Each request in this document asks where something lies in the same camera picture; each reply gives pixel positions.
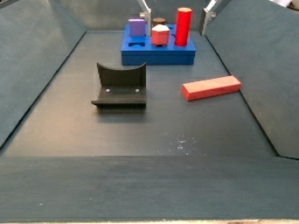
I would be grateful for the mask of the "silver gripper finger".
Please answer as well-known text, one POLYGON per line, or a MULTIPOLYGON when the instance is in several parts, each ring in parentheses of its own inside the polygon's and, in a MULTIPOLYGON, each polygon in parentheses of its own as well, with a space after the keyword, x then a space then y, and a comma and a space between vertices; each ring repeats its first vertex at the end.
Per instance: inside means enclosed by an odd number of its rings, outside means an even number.
POLYGON ((146 36, 150 36, 152 34, 152 10, 146 5, 145 0, 136 0, 138 3, 138 6, 141 8, 141 12, 138 13, 140 18, 144 19, 146 23, 146 36))
POLYGON ((209 0, 208 5, 201 9, 201 14, 200 14, 200 27, 198 27, 198 32, 200 35, 205 35, 205 30, 209 21, 214 17, 214 10, 217 6, 220 5, 221 0, 209 0))

